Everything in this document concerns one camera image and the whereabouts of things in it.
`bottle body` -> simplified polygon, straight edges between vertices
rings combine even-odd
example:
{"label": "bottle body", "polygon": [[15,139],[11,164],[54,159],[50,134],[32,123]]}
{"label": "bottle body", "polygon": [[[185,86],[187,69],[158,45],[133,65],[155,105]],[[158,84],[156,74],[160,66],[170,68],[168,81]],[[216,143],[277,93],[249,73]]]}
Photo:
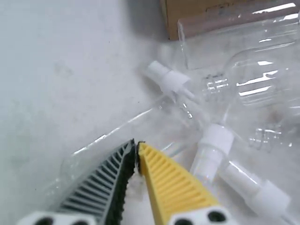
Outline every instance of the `bottle body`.
{"label": "bottle body", "polygon": [[297,50],[299,42],[242,51],[222,74],[202,79],[202,98],[211,105],[222,102],[222,123],[251,147],[271,151],[282,143],[287,132],[282,126],[298,112],[300,102],[293,101],[300,97]]}
{"label": "bottle body", "polygon": [[234,161],[222,165],[218,174],[257,215],[268,219],[287,215],[291,198],[271,181],[262,180]]}

